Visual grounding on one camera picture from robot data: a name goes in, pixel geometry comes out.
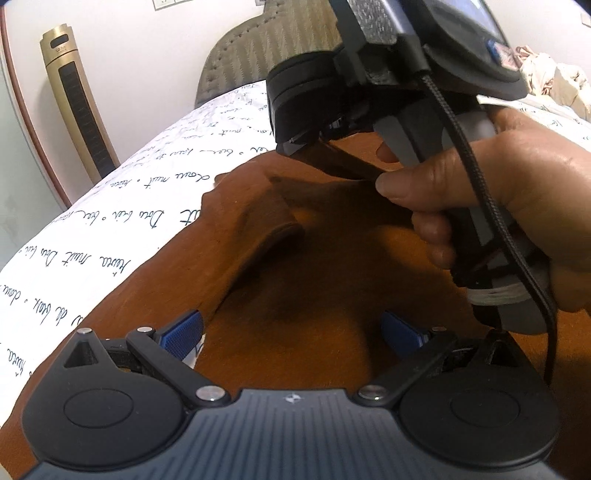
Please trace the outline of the person's right hand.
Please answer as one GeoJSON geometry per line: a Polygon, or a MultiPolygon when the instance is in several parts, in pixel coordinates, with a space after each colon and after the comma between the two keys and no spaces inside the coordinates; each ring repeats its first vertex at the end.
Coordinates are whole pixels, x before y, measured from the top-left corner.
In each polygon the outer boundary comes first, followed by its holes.
{"type": "MultiPolygon", "coordinates": [[[[494,200],[551,260],[551,286],[566,312],[590,308],[590,154],[510,107],[490,105],[497,133],[472,148],[494,200]]],[[[443,213],[477,198],[459,154],[444,151],[420,165],[382,174],[377,191],[412,211],[431,262],[456,259],[443,213]]]]}

